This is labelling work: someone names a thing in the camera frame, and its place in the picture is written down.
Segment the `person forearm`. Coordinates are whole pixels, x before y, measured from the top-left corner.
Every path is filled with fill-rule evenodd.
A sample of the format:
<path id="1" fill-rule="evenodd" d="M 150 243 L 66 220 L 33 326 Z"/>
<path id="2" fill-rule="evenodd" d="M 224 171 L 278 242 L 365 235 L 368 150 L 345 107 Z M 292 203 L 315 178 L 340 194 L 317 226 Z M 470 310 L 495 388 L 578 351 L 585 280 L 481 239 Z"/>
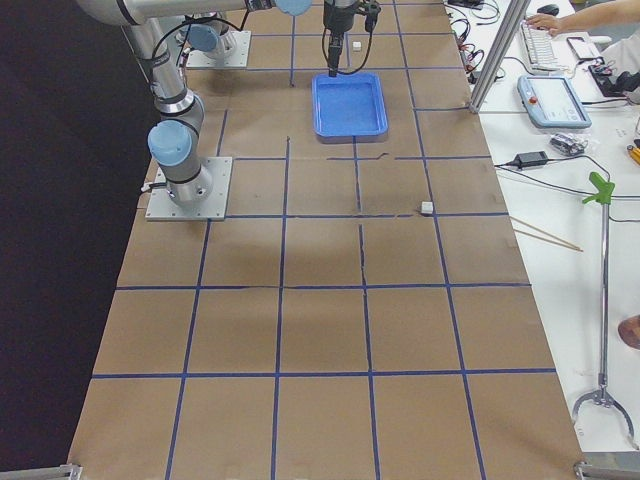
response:
<path id="1" fill-rule="evenodd" d="M 558 33 L 590 31 L 605 26 L 639 22 L 639 2 L 634 0 L 609 1 L 589 6 L 558 20 Z"/>

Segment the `person hand on keyboard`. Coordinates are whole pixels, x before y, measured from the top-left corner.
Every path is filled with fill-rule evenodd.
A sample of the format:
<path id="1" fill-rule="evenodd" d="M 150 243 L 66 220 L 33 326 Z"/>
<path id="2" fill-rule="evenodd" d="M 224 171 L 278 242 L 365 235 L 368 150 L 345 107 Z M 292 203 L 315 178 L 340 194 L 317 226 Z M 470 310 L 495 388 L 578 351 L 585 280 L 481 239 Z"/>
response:
<path id="1" fill-rule="evenodd" d="M 552 15 L 535 14 L 527 17 L 525 22 L 530 28 L 547 31 L 552 36 L 562 32 L 562 21 Z"/>

